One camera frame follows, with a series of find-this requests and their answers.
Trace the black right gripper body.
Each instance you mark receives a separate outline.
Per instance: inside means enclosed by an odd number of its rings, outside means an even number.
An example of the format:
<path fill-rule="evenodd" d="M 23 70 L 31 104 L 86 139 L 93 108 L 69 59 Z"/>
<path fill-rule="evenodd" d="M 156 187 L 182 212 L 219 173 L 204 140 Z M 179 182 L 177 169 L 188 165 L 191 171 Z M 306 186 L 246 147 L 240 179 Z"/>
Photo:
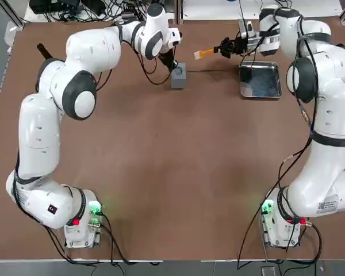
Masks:
<path fill-rule="evenodd" d="M 232 53 L 235 55 L 245 55 L 247 53 L 248 38 L 242 38 L 237 36 L 233 40 L 233 50 Z"/>

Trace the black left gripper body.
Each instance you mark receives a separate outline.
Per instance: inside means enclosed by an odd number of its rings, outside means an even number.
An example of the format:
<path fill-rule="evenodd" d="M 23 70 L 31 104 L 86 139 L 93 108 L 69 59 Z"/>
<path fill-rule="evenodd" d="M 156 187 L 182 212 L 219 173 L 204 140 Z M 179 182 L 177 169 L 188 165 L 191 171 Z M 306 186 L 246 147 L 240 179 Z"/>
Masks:
<path fill-rule="evenodd" d="M 173 49 L 169 49 L 165 53 L 160 52 L 158 57 L 159 57 L 159 60 L 162 63 L 173 63 L 174 60 L 175 60 L 174 50 Z"/>

